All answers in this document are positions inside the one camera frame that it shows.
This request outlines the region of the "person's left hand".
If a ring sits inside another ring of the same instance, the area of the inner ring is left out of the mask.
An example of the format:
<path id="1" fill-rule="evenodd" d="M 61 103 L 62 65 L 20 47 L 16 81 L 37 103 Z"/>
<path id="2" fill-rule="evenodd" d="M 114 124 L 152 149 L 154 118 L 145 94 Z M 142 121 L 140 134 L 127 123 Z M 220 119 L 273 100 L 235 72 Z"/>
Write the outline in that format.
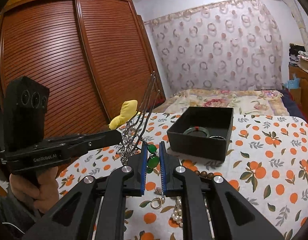
<path id="1" fill-rule="evenodd" d="M 36 173 L 38 186 L 22 176 L 11 174 L 9 177 L 11 191 L 19 201 L 30 208 L 46 213 L 59 201 L 57 172 L 58 167 L 51 167 Z"/>

